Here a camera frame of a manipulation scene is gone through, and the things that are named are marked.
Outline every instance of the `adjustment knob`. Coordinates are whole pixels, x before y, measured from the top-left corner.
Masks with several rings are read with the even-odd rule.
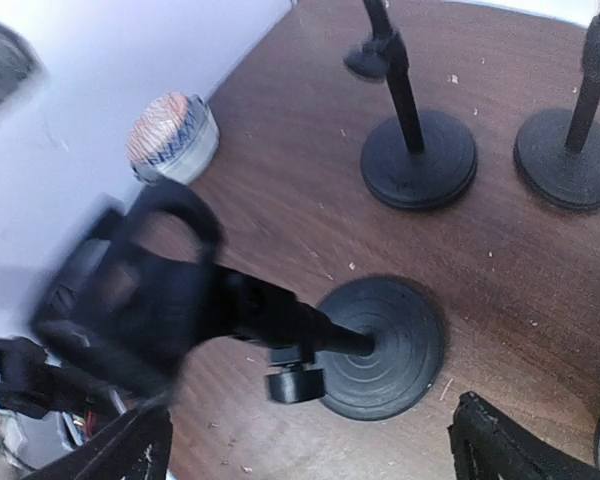
[[[324,397],[322,370],[287,370],[267,375],[269,399],[284,404],[308,402]]]
[[[377,51],[353,49],[344,57],[351,73],[363,80],[382,82],[389,71],[388,62]]]

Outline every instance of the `dust speck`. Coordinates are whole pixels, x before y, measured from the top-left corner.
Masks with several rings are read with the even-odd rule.
[[[453,383],[453,378],[449,379],[449,382],[447,383],[447,386],[444,387],[444,390],[442,391],[442,395],[440,395],[440,401],[444,400],[444,397],[447,394],[447,392],[449,391],[449,387],[451,387],[452,383]]]

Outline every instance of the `red wire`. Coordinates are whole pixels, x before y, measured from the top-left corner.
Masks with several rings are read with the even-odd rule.
[[[93,436],[93,422],[95,420],[95,415],[93,412],[87,413],[87,422],[84,426],[84,433],[87,435],[87,438],[91,438]]]

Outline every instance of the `white wall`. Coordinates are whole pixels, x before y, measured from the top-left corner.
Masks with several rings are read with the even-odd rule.
[[[103,193],[137,193],[125,142],[149,102],[170,90],[207,97],[290,7],[0,0],[0,21],[33,45],[48,76],[0,126],[1,325]]]
[[[493,5],[543,17],[557,18],[583,27],[600,11],[600,0],[458,0]]]

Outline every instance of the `dark wood surface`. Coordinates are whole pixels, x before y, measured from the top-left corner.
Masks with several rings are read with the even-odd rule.
[[[446,315],[444,368],[415,408],[364,424],[318,402],[269,403],[265,352],[213,341],[191,355],[173,409],[180,480],[451,479],[446,427],[468,390],[592,461],[600,213],[543,206],[512,161],[528,115],[575,104],[584,31],[486,7],[391,4],[418,104],[475,135],[480,163],[465,198],[408,214],[365,188],[360,150],[392,106],[385,86],[342,67],[369,31],[352,0],[301,1],[220,88],[212,108],[221,146],[193,188],[225,226],[223,261],[303,301],[373,273],[426,285]]]

